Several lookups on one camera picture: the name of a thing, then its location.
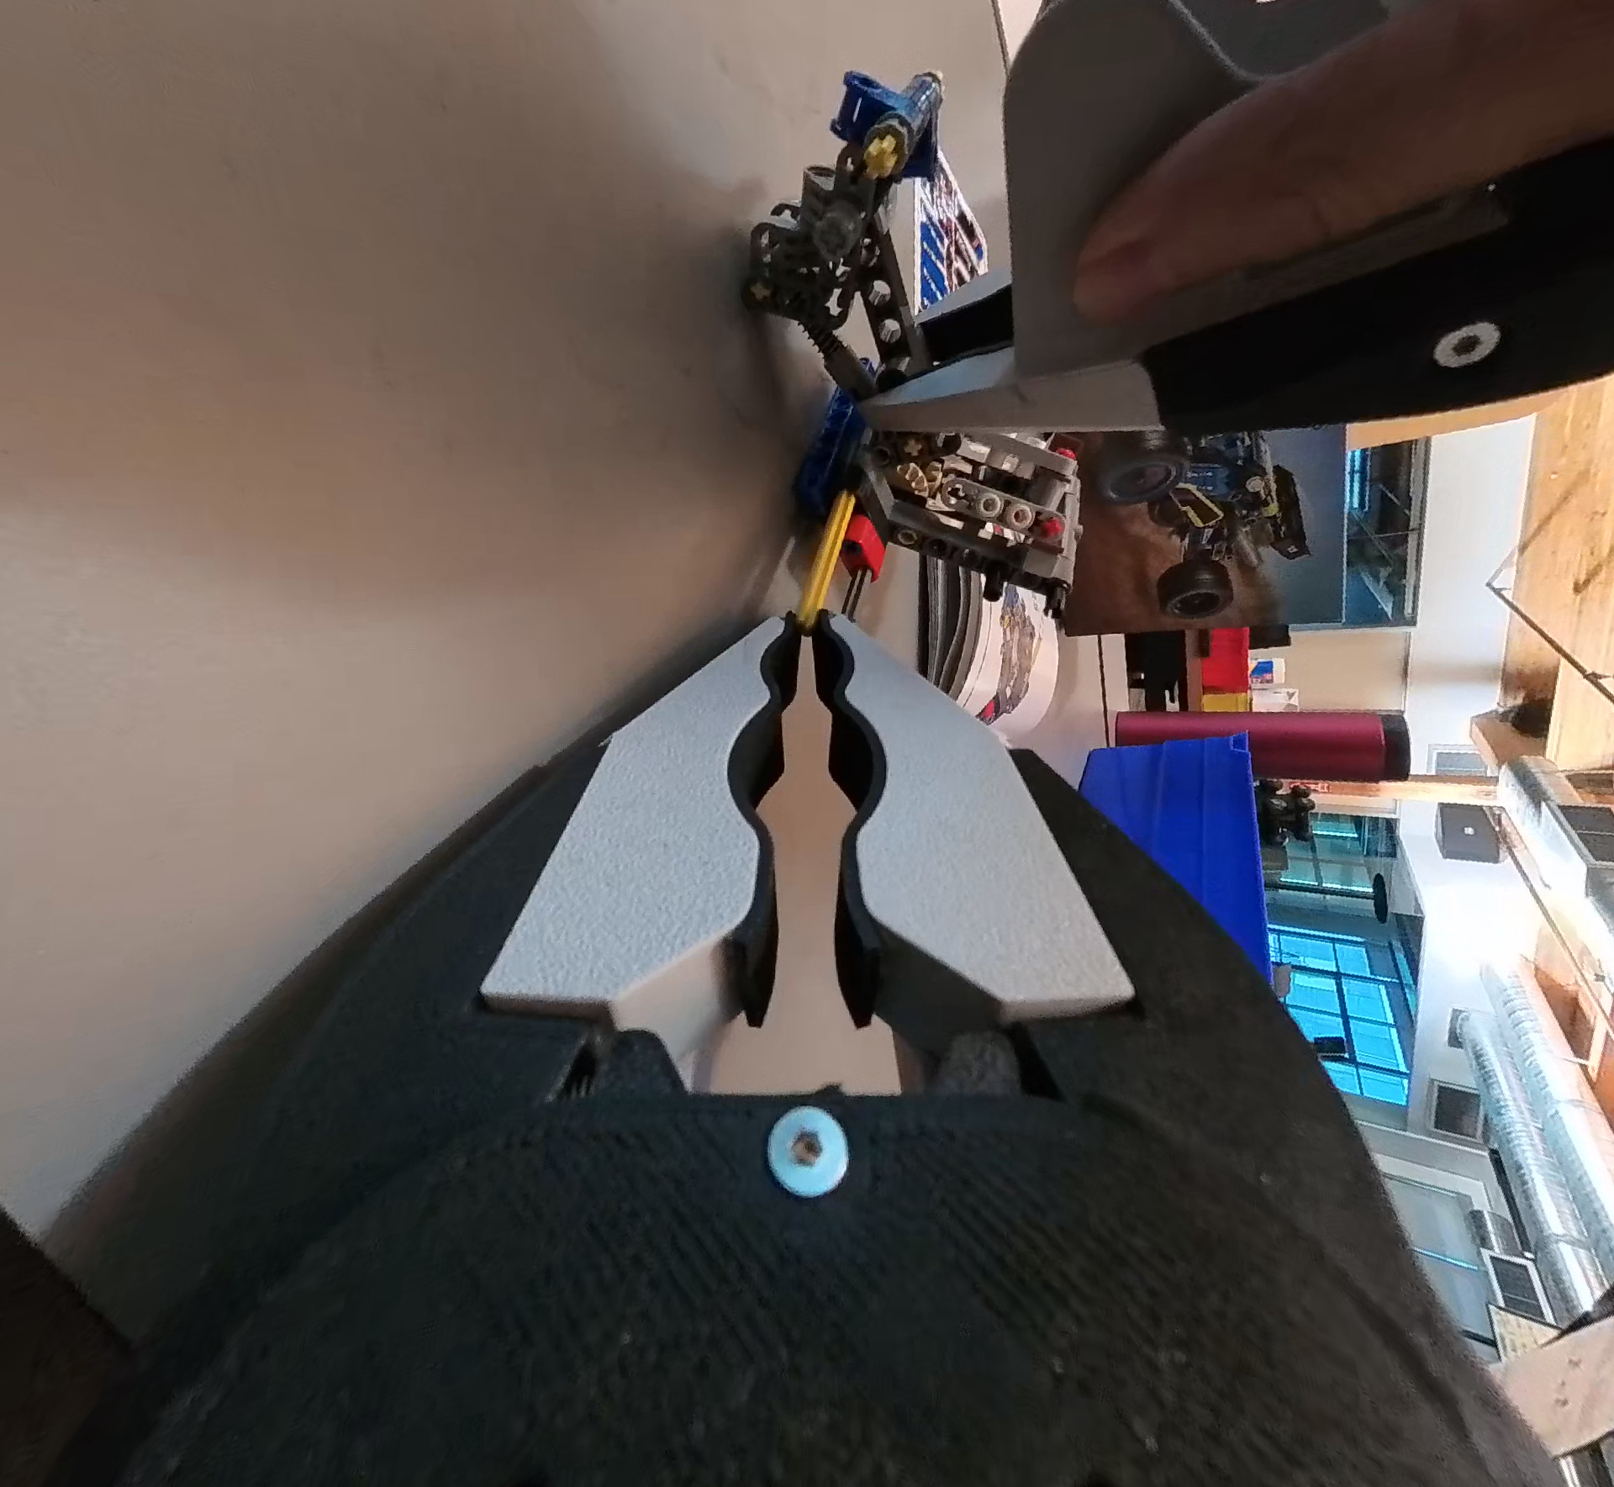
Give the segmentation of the red plastic bin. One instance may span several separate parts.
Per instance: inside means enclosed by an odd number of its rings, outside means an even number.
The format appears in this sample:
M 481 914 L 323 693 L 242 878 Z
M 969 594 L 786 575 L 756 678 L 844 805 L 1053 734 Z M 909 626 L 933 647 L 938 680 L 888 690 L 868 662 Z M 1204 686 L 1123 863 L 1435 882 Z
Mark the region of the red plastic bin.
M 1301 709 L 1301 692 L 1289 683 L 1284 654 L 1252 647 L 1252 630 L 1217 628 L 1198 633 L 1193 709 L 1216 714 L 1279 714 Z

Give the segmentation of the silver air duct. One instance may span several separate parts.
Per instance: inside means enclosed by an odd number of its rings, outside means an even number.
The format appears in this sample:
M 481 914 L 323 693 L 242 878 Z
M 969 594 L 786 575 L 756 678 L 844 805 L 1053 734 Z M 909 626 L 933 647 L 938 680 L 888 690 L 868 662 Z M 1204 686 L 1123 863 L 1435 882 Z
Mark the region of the silver air duct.
M 1517 757 L 1486 808 L 1515 919 L 1456 1019 L 1483 1130 L 1555 1313 L 1611 1308 L 1611 788 Z

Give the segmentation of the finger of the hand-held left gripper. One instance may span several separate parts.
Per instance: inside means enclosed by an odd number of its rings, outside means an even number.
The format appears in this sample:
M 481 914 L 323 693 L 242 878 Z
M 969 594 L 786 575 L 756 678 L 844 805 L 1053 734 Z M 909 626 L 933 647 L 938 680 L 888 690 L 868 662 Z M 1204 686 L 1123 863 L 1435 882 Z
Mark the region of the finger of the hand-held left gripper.
M 878 429 L 1140 431 L 1161 429 L 1156 387 L 1137 359 L 1034 375 L 1017 356 L 972 356 L 892 387 L 861 404 Z
M 988 272 L 959 286 L 914 316 L 924 361 L 912 380 L 1008 381 L 1015 376 L 1015 282 Z

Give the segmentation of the lego sticker sheet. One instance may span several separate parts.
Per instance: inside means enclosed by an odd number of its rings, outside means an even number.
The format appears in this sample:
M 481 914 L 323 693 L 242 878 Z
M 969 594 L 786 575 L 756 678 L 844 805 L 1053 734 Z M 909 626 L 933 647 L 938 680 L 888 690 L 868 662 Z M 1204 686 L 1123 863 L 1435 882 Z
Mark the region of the lego sticker sheet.
M 912 181 L 914 308 L 931 310 L 989 270 L 988 238 L 938 149 L 935 167 Z

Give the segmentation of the grey lego chassis assembly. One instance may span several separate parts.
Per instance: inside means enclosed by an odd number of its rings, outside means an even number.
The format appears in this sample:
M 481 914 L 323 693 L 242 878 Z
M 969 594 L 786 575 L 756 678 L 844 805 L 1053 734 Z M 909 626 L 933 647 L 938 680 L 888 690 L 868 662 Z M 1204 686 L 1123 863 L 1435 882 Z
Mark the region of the grey lego chassis assembly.
M 844 495 L 852 517 L 840 563 L 875 582 L 890 548 L 981 577 L 988 599 L 1039 596 L 1061 623 L 1082 539 L 1080 476 L 1068 448 L 1005 431 L 873 429 L 835 388 L 798 465 L 801 507 L 828 520 Z

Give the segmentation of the person's left hand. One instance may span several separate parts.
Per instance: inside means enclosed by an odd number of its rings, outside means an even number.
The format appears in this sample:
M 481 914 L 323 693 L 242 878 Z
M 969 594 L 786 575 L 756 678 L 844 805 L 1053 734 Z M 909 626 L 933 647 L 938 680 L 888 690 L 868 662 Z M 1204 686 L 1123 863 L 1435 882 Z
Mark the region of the person's left hand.
M 1613 0 L 1428 0 L 1228 104 L 1133 179 L 1077 258 L 1116 323 L 1611 137 Z

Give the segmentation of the lego set box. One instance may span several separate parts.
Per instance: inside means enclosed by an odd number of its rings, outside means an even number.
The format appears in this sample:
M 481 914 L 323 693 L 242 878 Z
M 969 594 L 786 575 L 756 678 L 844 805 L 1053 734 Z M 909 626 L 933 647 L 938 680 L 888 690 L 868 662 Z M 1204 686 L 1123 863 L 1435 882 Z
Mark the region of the lego set box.
M 1346 428 L 1061 431 L 1082 539 L 1065 626 L 1329 625 L 1346 604 Z

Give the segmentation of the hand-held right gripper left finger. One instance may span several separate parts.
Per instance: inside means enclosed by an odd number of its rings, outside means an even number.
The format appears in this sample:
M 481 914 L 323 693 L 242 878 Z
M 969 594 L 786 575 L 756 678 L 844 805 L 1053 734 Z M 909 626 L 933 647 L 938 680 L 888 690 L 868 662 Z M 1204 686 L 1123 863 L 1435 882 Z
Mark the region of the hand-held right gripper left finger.
M 710 1089 L 724 1032 L 758 1027 L 779 959 L 763 801 L 787 769 L 798 623 L 767 618 L 616 729 L 486 974 L 496 1012 L 649 1032 Z

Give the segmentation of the blue plastic bin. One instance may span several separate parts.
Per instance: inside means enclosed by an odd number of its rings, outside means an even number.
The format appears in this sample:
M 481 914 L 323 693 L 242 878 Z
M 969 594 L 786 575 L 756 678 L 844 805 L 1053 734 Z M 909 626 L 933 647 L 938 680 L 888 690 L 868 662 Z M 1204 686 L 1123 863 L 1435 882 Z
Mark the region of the blue plastic bin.
M 1190 892 L 1262 978 L 1270 979 L 1248 733 L 1092 750 L 1079 789 Z

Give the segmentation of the wooden counter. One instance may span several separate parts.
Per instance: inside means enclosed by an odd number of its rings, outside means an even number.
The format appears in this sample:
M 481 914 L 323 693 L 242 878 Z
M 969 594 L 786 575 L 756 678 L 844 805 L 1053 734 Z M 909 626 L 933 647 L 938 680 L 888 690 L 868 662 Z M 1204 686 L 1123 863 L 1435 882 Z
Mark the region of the wooden counter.
M 1486 577 L 1500 628 L 1498 698 L 1469 726 L 1490 770 L 1541 755 L 1611 781 L 1613 385 L 1545 395 L 1521 536 Z

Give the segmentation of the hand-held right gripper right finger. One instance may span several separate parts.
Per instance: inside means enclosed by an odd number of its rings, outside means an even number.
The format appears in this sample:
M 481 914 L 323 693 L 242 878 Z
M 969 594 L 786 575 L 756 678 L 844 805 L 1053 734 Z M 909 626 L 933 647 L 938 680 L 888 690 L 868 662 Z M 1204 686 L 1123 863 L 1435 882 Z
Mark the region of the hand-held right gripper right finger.
M 965 1032 L 1123 1009 L 1133 981 L 1013 752 L 839 613 L 815 628 L 842 839 L 835 964 L 859 1027 Z

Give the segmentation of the maroon bottle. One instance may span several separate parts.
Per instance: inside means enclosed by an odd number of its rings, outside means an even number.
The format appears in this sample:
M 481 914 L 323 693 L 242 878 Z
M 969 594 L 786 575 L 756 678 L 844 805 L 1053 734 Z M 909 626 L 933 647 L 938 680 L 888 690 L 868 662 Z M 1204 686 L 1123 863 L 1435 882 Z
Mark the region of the maroon bottle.
M 1404 782 L 1413 776 L 1411 733 L 1394 710 L 1123 710 L 1116 746 L 1246 736 L 1253 770 L 1265 777 Z

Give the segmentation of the lego instruction booklet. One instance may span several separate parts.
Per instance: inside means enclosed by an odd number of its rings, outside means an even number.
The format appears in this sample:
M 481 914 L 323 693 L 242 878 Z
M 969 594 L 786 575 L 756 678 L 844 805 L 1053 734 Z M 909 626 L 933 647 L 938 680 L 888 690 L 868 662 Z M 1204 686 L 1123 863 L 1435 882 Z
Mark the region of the lego instruction booklet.
M 1005 585 L 989 597 L 983 572 L 923 558 L 918 668 L 1005 741 L 1025 745 L 1048 717 L 1060 640 L 1041 592 Z

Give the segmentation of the dark grey lego suspension assembly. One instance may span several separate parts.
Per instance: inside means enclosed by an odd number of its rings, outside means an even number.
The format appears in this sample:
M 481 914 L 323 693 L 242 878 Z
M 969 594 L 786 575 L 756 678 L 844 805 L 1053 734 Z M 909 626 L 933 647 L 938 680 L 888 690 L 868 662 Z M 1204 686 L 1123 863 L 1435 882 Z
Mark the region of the dark grey lego suspension assembly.
M 851 70 L 830 121 L 840 150 L 810 166 L 796 200 L 779 202 L 750 239 L 746 308 L 799 327 L 832 381 L 856 400 L 936 368 L 892 231 L 904 181 L 940 162 L 945 83 L 926 70 L 894 87 Z

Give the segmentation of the yellow lego axle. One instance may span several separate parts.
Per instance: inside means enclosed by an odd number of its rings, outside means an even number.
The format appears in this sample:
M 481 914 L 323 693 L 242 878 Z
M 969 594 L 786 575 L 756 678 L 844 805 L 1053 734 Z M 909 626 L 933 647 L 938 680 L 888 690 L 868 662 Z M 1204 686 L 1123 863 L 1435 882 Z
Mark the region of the yellow lego axle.
M 815 549 L 813 561 L 798 601 L 796 621 L 803 633 L 811 633 L 818 626 L 832 580 L 842 560 L 844 544 L 856 513 L 856 507 L 856 491 L 840 489 L 827 513 L 823 527 L 818 534 L 818 546 Z

